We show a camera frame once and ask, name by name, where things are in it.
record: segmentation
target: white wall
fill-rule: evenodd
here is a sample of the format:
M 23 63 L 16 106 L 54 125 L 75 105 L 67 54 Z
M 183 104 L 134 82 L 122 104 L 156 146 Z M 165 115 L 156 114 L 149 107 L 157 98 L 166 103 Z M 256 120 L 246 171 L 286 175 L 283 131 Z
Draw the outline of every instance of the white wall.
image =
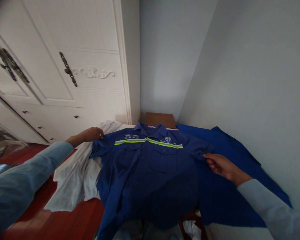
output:
M 141 112 L 179 113 L 217 0 L 141 0 Z
M 241 141 L 300 213 L 300 0 L 219 0 L 179 117 Z

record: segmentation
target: yellow reflective tape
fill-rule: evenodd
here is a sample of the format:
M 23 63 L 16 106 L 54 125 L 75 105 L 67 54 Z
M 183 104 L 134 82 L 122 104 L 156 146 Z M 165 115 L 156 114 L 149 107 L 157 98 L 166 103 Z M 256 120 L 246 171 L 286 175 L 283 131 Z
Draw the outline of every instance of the yellow reflective tape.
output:
M 146 140 L 153 143 L 153 144 L 157 144 L 157 145 L 161 145 L 161 146 L 165 146 L 165 147 L 183 148 L 182 144 L 174 145 L 172 143 L 158 142 L 158 141 L 155 141 L 155 140 L 150 139 L 150 138 L 147 138 Z
M 127 143 L 138 143 L 138 142 L 145 142 L 146 141 L 146 139 L 145 138 L 143 138 L 143 139 L 126 139 L 126 140 L 119 140 L 119 141 L 116 141 L 115 143 L 114 143 L 114 145 L 120 145 L 120 144 L 122 144 L 122 143 L 125 143 L 125 142 L 127 142 Z
M 125 141 L 128 141 L 128 140 L 131 140 L 131 141 L 138 141 L 138 140 L 146 140 L 145 138 L 142 138 L 142 139 L 139 139 L 139 138 L 129 138 L 129 139 L 125 139 L 125 140 L 119 140 L 119 141 L 116 141 L 116 142 L 125 142 Z
M 161 145 L 161 146 L 164 146 L 164 147 L 172 147 L 172 148 L 183 148 L 182 144 L 179 144 L 179 145 L 174 145 L 172 143 L 165 143 L 165 142 L 158 142 L 158 141 L 155 141 L 153 139 L 150 139 L 150 138 L 143 138 L 143 139 L 125 139 L 125 140 L 119 140 L 119 141 L 116 141 L 114 143 L 114 145 L 120 145 L 122 143 L 139 143 L 139 142 L 145 142 L 145 141 L 148 141 L 150 143 L 153 143 L 153 144 L 157 144 L 157 145 Z

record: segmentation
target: chest pocket flap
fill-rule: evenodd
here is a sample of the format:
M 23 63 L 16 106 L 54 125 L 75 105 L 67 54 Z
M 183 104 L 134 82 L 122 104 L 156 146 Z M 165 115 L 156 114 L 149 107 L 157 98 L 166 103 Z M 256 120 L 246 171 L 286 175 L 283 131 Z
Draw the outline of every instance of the chest pocket flap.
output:
M 141 143 L 122 143 L 118 146 L 118 148 L 133 151 L 141 148 Z
M 141 148 L 141 143 L 122 143 L 118 145 L 116 164 L 122 168 L 129 168 L 132 160 L 137 157 L 137 150 Z
M 154 145 L 150 168 L 162 173 L 175 173 L 177 171 L 177 149 Z

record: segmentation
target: blue work shirt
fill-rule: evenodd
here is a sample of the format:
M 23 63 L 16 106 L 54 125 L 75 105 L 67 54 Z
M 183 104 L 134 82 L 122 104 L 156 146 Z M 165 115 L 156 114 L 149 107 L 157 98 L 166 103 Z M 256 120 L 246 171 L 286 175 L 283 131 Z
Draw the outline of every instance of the blue work shirt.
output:
M 97 189 L 104 215 L 98 239 L 112 239 L 124 222 L 147 219 L 161 230 L 178 223 L 198 203 L 195 160 L 211 152 L 206 141 L 163 125 L 138 123 L 93 142 L 102 157 Z

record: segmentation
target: ornate handle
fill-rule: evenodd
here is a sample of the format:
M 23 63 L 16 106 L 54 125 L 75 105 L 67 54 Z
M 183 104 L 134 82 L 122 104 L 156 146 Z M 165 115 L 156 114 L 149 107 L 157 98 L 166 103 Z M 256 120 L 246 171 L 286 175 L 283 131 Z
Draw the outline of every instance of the ornate handle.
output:
M 17 74 L 19 75 L 19 77 L 21 79 L 25 80 L 27 83 L 30 83 L 28 78 L 26 77 L 26 75 L 24 75 L 23 71 L 18 66 L 18 64 L 14 61 L 13 57 L 8 53 L 8 51 L 4 48 L 2 49 L 2 51 L 4 52 L 4 54 L 7 56 L 8 60 L 10 61 L 11 68 L 17 72 Z
M 10 77 L 12 78 L 12 80 L 16 82 L 17 81 L 16 76 L 13 74 L 13 72 L 12 72 L 12 70 L 11 70 L 11 68 L 10 68 L 9 64 L 7 63 L 7 60 L 6 60 L 5 56 L 4 56 L 4 53 L 1 50 L 0 50 L 0 58 L 3 61 L 3 63 L 4 63 L 4 65 L 0 64 L 0 66 L 3 69 L 7 70 L 8 73 L 9 73 L 9 75 L 10 75 Z
M 66 66 L 66 69 L 64 70 L 64 72 L 65 72 L 66 74 L 69 74 L 69 75 L 70 75 L 70 78 L 71 78 L 71 80 L 72 80 L 74 86 L 77 87 L 77 86 L 78 86 L 78 85 L 77 85 L 77 82 L 76 82 L 76 80 L 74 79 L 74 76 L 73 76 L 73 74 L 72 74 L 72 72 L 71 72 L 71 70 L 70 70 L 70 67 L 69 67 L 69 65 L 68 65 L 68 63 L 67 63 L 67 60 L 65 59 L 65 57 L 64 57 L 64 55 L 63 55 L 62 52 L 59 52 L 59 54 L 60 54 L 60 56 L 61 56 L 61 59 L 62 59 L 64 65 Z

